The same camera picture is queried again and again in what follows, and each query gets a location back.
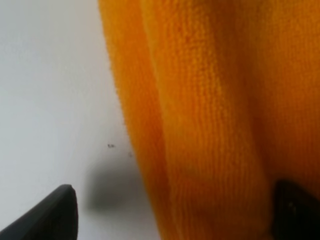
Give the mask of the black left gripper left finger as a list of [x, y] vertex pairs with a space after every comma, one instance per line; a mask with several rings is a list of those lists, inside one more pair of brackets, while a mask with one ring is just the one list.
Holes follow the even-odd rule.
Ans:
[[0, 231], [2, 240], [76, 240], [76, 191], [63, 184], [19, 219]]

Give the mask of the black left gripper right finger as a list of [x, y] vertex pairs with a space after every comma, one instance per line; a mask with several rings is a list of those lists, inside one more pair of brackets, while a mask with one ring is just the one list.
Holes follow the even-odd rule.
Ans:
[[292, 181], [279, 180], [273, 202], [271, 233], [275, 240], [320, 238], [320, 201], [316, 197]]

